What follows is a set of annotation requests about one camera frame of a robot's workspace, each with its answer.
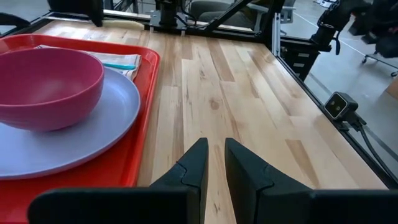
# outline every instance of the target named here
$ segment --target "camera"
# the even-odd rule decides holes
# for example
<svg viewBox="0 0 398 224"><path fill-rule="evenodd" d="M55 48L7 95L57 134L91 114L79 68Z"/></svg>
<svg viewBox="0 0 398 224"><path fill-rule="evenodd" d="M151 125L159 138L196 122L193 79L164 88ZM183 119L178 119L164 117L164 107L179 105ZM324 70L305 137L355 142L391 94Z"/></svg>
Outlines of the camera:
<svg viewBox="0 0 398 224"><path fill-rule="evenodd" d="M325 110L334 121L346 121L351 112L358 109L358 103L348 94L334 92L325 104Z"/></svg>

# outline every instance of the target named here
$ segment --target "tray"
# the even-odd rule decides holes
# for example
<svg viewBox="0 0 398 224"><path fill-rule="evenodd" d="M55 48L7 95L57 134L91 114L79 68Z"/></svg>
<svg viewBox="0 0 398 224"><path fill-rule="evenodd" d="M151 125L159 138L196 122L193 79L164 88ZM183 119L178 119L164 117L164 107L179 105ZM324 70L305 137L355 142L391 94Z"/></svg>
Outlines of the tray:
<svg viewBox="0 0 398 224"><path fill-rule="evenodd" d="M74 186L135 186L141 164L142 150L159 69L159 54L151 49L139 46L65 39L38 34L15 35L1 39L0 54L34 48L38 45L109 54L140 54L142 62L134 83L141 96L141 107L134 125L126 135L111 149L97 158L58 174L27 180L0 181L0 223L26 223L26 211L30 202L36 195L48 189Z"/></svg>

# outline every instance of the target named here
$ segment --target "wooden table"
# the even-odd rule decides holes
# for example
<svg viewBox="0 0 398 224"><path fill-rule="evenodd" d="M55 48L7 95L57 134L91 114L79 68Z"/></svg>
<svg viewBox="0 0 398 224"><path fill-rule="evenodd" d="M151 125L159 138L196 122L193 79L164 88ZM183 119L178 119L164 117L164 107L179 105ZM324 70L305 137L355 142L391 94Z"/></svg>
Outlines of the wooden table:
<svg viewBox="0 0 398 224"><path fill-rule="evenodd" d="M386 188L264 45L64 21L37 33L143 45L160 54L138 186L150 185L207 137L206 223L235 223L224 169L227 137L314 189Z"/></svg>

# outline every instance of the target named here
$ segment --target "plate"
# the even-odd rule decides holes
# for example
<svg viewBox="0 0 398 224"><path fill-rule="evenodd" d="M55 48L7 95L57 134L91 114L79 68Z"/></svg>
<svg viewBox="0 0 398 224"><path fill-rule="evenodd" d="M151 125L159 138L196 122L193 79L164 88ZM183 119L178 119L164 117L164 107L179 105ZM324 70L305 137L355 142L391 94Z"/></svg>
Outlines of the plate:
<svg viewBox="0 0 398 224"><path fill-rule="evenodd" d="M46 133L0 123L0 180L54 174L95 158L124 136L139 108L135 84L105 68L101 98L84 121Z"/></svg>

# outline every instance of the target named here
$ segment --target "gray floor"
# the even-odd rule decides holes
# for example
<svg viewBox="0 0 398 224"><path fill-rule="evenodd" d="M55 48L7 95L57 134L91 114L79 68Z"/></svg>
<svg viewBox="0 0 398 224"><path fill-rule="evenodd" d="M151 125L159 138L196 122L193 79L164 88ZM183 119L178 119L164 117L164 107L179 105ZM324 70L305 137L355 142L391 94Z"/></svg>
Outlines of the gray floor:
<svg viewBox="0 0 398 224"><path fill-rule="evenodd" d="M290 36L309 38L316 32L317 20L325 8L312 0L296 0L295 7L294 23L282 24L282 30ZM27 20L41 16L48 9L46 0L0 0L0 12L15 14ZM139 3L140 12L153 9L153 5ZM374 45L366 45L360 37L347 32L352 22L353 19L340 35L340 55L335 55L334 49L330 53L321 53L305 84L322 102L326 102L334 91L348 93L354 98L359 103L358 113L368 122L367 131L376 151L398 175L398 162L393 160L398 154L398 138L395 137L396 131L398 133L398 101L384 92L393 81L389 74L395 70L372 60L361 64L364 54L374 52ZM10 28L0 26L0 32ZM351 131L351 134L367 149L358 133Z"/></svg>

